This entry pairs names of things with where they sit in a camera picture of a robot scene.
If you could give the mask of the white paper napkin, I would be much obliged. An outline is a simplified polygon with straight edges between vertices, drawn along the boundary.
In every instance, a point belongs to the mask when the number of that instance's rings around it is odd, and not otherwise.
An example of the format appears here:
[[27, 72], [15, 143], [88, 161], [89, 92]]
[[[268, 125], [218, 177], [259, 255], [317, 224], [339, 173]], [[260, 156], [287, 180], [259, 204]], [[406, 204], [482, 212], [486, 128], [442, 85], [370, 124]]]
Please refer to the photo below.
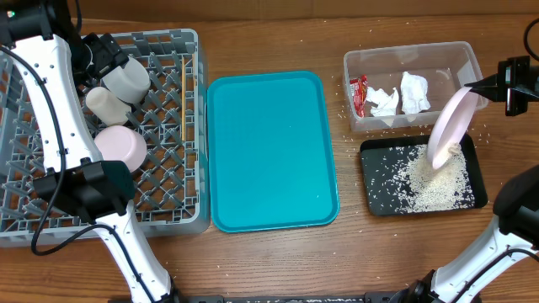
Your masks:
[[427, 99], [428, 82], [424, 77], [403, 72], [400, 88], [402, 111], [405, 114], [418, 114], [430, 109]]

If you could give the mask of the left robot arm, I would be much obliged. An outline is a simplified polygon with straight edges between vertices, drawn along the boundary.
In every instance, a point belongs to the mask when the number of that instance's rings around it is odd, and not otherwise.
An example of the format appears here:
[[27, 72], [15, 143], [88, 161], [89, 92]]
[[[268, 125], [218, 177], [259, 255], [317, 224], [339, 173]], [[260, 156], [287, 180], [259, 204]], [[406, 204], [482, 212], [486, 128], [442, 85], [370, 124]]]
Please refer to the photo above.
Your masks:
[[[43, 144], [45, 175], [33, 182], [47, 208], [30, 248], [50, 255], [89, 231], [99, 235], [120, 268], [133, 302], [184, 302], [150, 248], [135, 214], [134, 183], [122, 161], [106, 161], [81, 109], [88, 87], [128, 62], [115, 39], [80, 35], [65, 1], [3, 1], [1, 51], [15, 63], [29, 94]], [[86, 227], [41, 251], [37, 242], [53, 208]]]

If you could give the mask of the clear plastic container bin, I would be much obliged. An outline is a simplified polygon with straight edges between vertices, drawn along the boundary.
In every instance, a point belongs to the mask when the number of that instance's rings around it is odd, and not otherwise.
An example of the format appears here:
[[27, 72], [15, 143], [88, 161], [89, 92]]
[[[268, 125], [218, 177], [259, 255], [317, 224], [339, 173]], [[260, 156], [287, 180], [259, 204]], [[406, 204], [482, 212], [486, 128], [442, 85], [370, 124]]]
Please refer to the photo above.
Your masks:
[[[375, 117], [371, 102], [359, 116], [354, 105], [351, 82], [362, 76], [374, 89], [387, 94], [401, 91], [404, 73], [421, 76], [427, 82], [426, 99], [430, 108], [417, 114], [405, 114], [399, 104], [396, 113]], [[354, 132], [433, 125], [446, 102], [463, 85], [483, 78], [472, 47], [465, 41], [401, 45], [367, 50], [352, 50], [344, 55], [343, 87], [349, 110], [350, 129]]]

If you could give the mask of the small white plate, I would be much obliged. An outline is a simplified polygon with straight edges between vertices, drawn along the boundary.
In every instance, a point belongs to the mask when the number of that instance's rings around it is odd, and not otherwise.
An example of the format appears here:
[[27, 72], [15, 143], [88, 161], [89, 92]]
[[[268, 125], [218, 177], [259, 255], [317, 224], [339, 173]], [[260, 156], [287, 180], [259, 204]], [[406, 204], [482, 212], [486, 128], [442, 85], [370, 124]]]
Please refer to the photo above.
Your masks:
[[100, 131], [94, 142], [105, 161], [122, 161], [131, 173], [144, 163], [147, 155], [144, 137], [122, 125]]

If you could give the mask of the large white plate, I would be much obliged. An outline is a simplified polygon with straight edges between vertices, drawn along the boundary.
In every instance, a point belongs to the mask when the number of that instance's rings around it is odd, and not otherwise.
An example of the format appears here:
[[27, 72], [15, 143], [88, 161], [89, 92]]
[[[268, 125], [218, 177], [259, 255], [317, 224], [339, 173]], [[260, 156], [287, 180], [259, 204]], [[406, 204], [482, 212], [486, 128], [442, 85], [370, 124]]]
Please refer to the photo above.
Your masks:
[[450, 158], [449, 149], [458, 144], [470, 125], [478, 97], [470, 87], [460, 88], [446, 103], [432, 129], [426, 156], [433, 169]]

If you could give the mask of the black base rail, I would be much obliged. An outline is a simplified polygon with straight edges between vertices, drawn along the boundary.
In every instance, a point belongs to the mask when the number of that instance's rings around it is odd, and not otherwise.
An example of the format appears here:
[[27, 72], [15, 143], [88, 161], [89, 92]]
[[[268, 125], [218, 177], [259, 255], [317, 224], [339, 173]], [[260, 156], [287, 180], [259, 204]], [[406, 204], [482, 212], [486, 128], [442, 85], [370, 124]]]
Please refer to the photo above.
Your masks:
[[162, 302], [177, 303], [388, 303], [393, 292], [367, 292], [363, 295], [345, 296], [292, 296], [292, 297], [223, 297], [222, 295], [185, 296], [164, 299]]

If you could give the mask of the grey plastic dish rack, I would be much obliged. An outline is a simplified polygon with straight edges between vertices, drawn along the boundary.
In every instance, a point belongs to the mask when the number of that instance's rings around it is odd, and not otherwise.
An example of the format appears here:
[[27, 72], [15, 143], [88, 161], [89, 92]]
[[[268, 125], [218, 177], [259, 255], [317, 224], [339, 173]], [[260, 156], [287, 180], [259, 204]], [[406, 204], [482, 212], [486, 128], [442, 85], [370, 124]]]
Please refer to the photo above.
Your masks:
[[[147, 143], [144, 163], [134, 172], [136, 216], [148, 237], [201, 233], [210, 223], [206, 147], [207, 62], [192, 29], [117, 33], [123, 51], [148, 71], [151, 86], [135, 104], [127, 125]], [[191, 55], [198, 56], [193, 96]], [[184, 142], [181, 140], [181, 57], [186, 63]], [[1, 244], [27, 247], [46, 204], [33, 188], [43, 176], [42, 141], [18, 69], [1, 58]], [[76, 216], [52, 210], [40, 234], [57, 244], [86, 227]]]

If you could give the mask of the grey bowl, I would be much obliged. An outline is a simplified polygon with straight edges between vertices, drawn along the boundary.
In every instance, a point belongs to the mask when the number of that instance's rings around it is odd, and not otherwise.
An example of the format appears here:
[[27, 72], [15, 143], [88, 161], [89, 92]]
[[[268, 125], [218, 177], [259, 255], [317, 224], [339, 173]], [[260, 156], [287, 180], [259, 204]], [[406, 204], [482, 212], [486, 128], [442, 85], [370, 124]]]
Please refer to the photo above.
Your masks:
[[124, 66], [116, 67], [102, 81], [112, 94], [128, 104], [140, 103], [151, 86], [147, 70], [132, 56]]

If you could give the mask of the red snack wrapper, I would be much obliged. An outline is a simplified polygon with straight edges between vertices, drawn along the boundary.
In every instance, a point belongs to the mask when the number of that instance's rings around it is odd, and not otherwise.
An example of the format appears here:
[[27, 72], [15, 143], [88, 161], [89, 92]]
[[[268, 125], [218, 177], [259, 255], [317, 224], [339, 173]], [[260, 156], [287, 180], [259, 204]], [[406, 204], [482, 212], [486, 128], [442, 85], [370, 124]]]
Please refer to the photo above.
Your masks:
[[365, 117], [365, 103], [368, 88], [368, 79], [366, 75], [350, 80], [350, 89], [352, 92], [352, 101], [355, 113], [359, 118]]

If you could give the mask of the black plastic tray bin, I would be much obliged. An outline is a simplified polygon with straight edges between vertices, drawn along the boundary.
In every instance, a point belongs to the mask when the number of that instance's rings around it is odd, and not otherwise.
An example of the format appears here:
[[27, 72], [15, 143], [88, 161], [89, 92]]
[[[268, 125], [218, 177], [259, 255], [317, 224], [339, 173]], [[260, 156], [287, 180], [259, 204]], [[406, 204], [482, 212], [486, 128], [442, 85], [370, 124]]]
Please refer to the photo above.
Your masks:
[[488, 196], [468, 135], [439, 169], [426, 159], [428, 136], [368, 140], [360, 146], [366, 200], [373, 215], [483, 208]]

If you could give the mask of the wooden chopstick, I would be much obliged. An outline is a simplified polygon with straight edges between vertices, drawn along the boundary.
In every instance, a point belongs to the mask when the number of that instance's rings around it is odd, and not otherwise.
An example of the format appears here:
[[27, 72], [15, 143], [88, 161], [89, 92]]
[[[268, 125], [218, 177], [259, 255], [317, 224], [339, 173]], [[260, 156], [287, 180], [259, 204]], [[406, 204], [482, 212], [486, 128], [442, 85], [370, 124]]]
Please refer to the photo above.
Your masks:
[[192, 91], [193, 91], [193, 96], [195, 96], [197, 94], [197, 80], [198, 80], [198, 56], [196, 53], [192, 54], [191, 55], [191, 82], [192, 82]]
[[186, 63], [185, 63], [185, 59], [184, 59], [184, 56], [181, 57], [181, 63], [182, 63], [182, 69], [181, 69], [181, 132], [180, 132], [180, 135], [181, 135], [181, 140], [182, 142], [185, 141], [186, 139], [186, 134], [185, 134], [185, 126], [186, 126], [186, 121], [185, 121], [185, 117], [186, 117], [186, 113], [185, 113], [185, 108], [186, 108], [186, 93], [185, 93], [185, 89], [186, 89]]

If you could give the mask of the teal plastic serving tray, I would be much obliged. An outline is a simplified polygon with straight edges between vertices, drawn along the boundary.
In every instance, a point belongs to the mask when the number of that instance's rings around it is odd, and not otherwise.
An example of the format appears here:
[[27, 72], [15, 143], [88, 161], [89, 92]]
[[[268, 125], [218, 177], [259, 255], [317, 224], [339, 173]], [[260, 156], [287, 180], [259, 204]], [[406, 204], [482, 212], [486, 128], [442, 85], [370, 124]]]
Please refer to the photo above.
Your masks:
[[208, 89], [211, 215], [227, 233], [326, 226], [340, 209], [323, 84], [309, 71]]

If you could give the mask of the pile of white rice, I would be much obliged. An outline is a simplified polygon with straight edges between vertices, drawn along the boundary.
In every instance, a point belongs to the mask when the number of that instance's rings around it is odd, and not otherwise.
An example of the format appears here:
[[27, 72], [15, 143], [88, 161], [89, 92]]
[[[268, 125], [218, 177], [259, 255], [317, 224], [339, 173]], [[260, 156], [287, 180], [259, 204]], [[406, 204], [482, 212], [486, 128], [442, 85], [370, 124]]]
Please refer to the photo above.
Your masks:
[[467, 162], [459, 146], [439, 169], [428, 162], [427, 146], [395, 146], [362, 153], [367, 204], [374, 215], [405, 215], [475, 206]]

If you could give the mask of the white paper cup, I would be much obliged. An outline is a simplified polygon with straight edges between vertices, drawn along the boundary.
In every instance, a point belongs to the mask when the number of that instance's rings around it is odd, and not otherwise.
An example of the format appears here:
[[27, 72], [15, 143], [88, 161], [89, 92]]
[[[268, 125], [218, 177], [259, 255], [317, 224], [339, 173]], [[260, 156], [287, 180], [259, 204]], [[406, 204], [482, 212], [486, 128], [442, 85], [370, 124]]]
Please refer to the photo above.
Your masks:
[[110, 90], [103, 87], [92, 88], [86, 95], [87, 107], [107, 126], [123, 125], [131, 107], [120, 101]]

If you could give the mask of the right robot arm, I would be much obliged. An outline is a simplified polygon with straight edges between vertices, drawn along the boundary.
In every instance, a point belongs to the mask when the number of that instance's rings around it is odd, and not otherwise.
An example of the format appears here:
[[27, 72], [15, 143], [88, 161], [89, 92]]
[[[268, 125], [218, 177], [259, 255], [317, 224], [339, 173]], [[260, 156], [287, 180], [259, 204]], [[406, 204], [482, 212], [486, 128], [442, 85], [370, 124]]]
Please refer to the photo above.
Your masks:
[[[464, 136], [474, 113], [469, 97], [476, 93], [502, 102], [508, 116], [523, 114], [538, 99], [535, 55], [511, 57], [498, 64], [496, 74], [464, 85], [435, 122], [427, 158], [441, 167], [453, 144]], [[506, 269], [524, 258], [538, 258], [538, 168], [513, 177], [499, 191], [494, 216], [485, 231], [457, 258], [430, 271], [423, 279], [391, 297], [392, 302], [471, 302]]]

